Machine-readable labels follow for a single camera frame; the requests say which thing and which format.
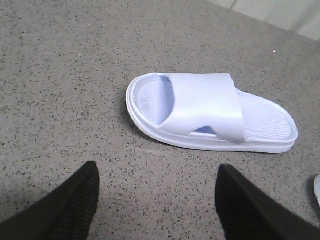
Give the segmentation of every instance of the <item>floor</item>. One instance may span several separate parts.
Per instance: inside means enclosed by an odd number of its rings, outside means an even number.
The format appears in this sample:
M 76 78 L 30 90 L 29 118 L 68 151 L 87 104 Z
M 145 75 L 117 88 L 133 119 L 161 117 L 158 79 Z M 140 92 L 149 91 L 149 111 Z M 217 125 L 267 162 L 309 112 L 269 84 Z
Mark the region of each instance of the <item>floor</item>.
M 223 240 L 214 192 L 225 163 L 320 225 L 319 42 L 204 0 L 4 0 L 0 23 L 0 221 L 96 161 L 89 240 Z M 299 138 L 283 154 L 157 142 L 125 104 L 129 83 L 152 72 L 230 73 L 288 110 Z

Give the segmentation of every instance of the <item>footwear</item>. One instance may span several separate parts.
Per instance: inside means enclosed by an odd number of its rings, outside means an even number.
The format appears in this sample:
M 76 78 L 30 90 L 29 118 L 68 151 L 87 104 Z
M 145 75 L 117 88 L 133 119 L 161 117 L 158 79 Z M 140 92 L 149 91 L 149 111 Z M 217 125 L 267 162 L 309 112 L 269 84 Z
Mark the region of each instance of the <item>footwear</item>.
M 314 188 L 314 194 L 315 194 L 316 200 L 318 201 L 318 204 L 320 206 L 320 175 L 318 175 L 314 179 L 313 188 Z
M 276 203 L 233 166 L 222 164 L 216 211 L 227 240 L 319 240 L 320 229 Z
M 0 223 L 0 239 L 85 240 L 98 198 L 99 172 L 90 161 L 39 202 Z
M 228 73 L 150 73 L 126 91 L 137 127 L 160 142 L 208 151 L 283 153 L 298 129 L 267 99 L 235 88 Z

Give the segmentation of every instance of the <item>white wall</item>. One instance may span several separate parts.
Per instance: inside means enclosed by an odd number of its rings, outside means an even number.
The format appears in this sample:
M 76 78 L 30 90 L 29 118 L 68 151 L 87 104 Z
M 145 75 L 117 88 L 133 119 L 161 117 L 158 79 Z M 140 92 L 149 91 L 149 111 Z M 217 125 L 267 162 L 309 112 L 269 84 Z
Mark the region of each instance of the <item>white wall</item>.
M 207 0 L 313 40 L 320 39 L 320 0 Z

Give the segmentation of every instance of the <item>speckled floor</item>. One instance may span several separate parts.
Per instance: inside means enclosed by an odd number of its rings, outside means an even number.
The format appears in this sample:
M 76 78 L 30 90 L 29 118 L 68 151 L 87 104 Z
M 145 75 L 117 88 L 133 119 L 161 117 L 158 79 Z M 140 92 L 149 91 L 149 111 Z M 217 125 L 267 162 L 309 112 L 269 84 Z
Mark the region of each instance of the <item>speckled floor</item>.
M 0 221 L 91 160 L 100 202 L 89 240 L 223 240 L 222 163 L 319 226 L 319 66 L 319 42 L 204 0 L 0 1 Z M 231 73 L 290 112 L 298 141 L 283 154 L 157 142 L 125 104 L 129 83 L 152 72 Z

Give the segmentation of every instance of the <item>textured footbed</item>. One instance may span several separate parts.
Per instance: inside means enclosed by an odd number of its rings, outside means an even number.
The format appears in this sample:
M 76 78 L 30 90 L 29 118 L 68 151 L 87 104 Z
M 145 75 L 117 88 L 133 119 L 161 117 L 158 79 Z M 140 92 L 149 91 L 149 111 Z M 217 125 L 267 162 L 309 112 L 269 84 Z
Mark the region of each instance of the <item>textured footbed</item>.
M 170 79 L 166 76 L 153 77 L 138 91 L 134 95 L 138 98 L 137 107 L 141 113 L 154 124 L 163 123 L 173 111 L 175 103 Z M 268 100 L 261 103 L 246 100 L 245 96 L 241 96 L 239 102 L 246 138 L 279 140 L 292 134 L 287 118 L 273 105 L 268 104 Z

